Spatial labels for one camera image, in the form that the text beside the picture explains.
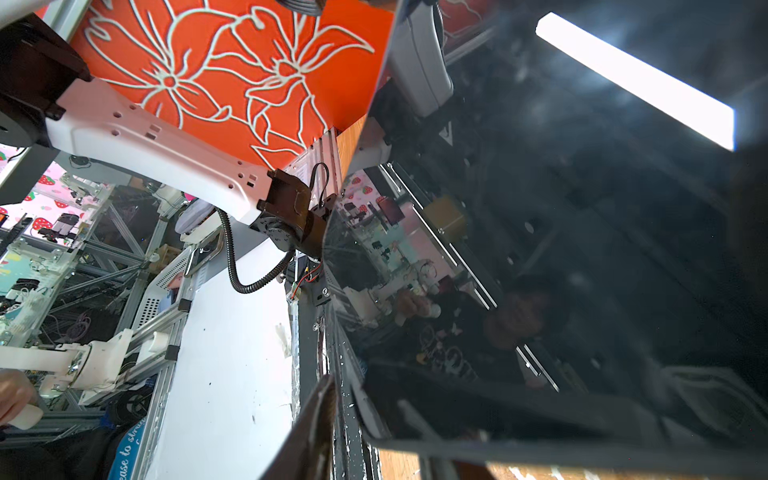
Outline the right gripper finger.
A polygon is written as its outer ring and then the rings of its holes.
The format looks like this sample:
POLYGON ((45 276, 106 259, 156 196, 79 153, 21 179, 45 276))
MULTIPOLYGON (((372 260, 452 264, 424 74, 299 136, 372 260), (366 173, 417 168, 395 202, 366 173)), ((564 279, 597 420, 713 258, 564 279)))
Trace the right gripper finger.
POLYGON ((336 413, 335 379, 326 374, 319 379, 289 435, 261 478, 329 479, 336 413))

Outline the black phone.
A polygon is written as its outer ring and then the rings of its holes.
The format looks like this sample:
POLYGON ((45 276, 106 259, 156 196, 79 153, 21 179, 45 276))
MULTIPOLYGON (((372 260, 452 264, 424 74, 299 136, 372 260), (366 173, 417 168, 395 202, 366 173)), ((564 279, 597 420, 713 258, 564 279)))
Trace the black phone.
POLYGON ((364 437, 436 460, 767 475, 767 5, 438 3, 323 257, 364 437))

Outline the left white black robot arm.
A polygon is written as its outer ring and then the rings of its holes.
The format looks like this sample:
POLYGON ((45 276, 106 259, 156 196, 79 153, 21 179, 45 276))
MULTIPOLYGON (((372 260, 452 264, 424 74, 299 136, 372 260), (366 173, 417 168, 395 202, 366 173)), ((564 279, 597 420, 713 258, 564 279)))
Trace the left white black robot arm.
POLYGON ((327 214, 282 170, 239 160, 131 103, 91 76, 79 54, 35 11, 1 8, 1 142, 37 167, 8 167, 1 198, 18 203, 60 152, 103 161, 189 193, 266 234, 275 245, 322 254, 327 214))

